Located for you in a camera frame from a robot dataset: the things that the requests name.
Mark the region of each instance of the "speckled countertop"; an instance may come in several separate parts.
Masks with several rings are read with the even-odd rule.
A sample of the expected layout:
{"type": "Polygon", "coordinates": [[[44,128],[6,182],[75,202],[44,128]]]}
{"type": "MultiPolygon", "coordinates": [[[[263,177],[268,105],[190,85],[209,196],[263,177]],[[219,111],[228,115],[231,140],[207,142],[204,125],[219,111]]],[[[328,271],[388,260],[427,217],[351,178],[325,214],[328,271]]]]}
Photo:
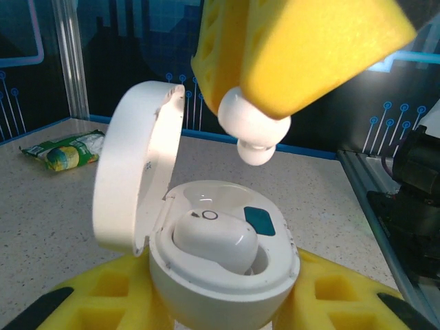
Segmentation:
{"type": "MultiPolygon", "coordinates": [[[[118,256],[93,237],[96,164],[53,173],[19,151],[92,129],[106,125],[70,119],[0,146],[0,328],[53,286],[118,256]]],[[[299,247],[396,288],[339,162],[275,153],[251,167],[232,144],[183,137],[170,186],[200,179],[255,189],[280,208],[299,247]]]]}

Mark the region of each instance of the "green plastic bag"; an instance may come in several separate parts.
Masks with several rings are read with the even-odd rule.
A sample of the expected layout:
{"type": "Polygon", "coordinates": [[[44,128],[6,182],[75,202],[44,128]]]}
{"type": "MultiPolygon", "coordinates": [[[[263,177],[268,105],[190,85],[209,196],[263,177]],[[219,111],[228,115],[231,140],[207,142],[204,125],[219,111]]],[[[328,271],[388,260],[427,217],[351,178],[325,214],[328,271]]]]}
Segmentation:
{"type": "Polygon", "coordinates": [[[63,171],[96,162],[104,143],[104,133],[95,130],[50,140],[20,150],[45,163],[46,168],[63,171]]]}

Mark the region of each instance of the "earbud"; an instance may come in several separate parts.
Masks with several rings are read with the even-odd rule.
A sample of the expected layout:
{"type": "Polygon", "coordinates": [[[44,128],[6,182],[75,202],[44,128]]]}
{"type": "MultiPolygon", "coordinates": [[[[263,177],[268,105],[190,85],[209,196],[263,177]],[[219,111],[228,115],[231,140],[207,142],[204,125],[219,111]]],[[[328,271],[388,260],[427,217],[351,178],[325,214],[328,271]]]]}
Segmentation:
{"type": "Polygon", "coordinates": [[[259,246],[248,222],[203,209],[191,210],[177,221],[173,240],[182,251],[214,261],[236,274],[250,269],[259,246]]]}
{"type": "Polygon", "coordinates": [[[219,124],[236,137],[241,159],[258,166],[272,158],[276,145],[287,134],[290,117],[274,120],[247,101],[240,87],[231,88],[219,106],[219,124]]]}

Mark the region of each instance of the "open case lid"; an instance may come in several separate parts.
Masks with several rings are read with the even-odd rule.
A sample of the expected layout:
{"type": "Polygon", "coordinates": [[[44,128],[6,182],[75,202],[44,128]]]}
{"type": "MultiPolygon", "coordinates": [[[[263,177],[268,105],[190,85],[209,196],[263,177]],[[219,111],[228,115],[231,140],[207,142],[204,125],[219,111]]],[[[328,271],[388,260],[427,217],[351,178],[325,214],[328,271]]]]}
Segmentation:
{"type": "Polygon", "coordinates": [[[102,247],[142,253],[173,174],[184,96],[183,85],[148,81],[116,107],[93,193],[93,231],[102,247]]]}

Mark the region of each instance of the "yellow foam holder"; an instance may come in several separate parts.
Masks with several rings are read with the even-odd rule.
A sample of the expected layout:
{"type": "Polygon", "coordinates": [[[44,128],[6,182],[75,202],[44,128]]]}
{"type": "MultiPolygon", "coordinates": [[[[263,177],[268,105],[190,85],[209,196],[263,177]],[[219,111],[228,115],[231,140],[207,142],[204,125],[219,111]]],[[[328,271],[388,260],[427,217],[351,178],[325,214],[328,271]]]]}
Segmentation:
{"type": "MultiPolygon", "coordinates": [[[[299,250],[301,269],[291,294],[273,319],[274,330],[409,330],[377,297],[400,293],[351,269],[299,250]]],[[[171,330],[153,288],[149,256],[123,256],[54,289],[74,291],[38,330],[171,330]]]]}
{"type": "Polygon", "coordinates": [[[74,291],[38,330],[173,330],[153,289],[148,252],[99,265],[54,289],[74,291]]]}
{"type": "Polygon", "coordinates": [[[212,112],[239,85],[281,119],[415,36],[395,0],[207,0],[192,68],[212,112]]]}
{"type": "Polygon", "coordinates": [[[299,249],[301,269],[274,319],[274,330],[409,330],[378,298],[400,293],[351,269],[299,249]]]}

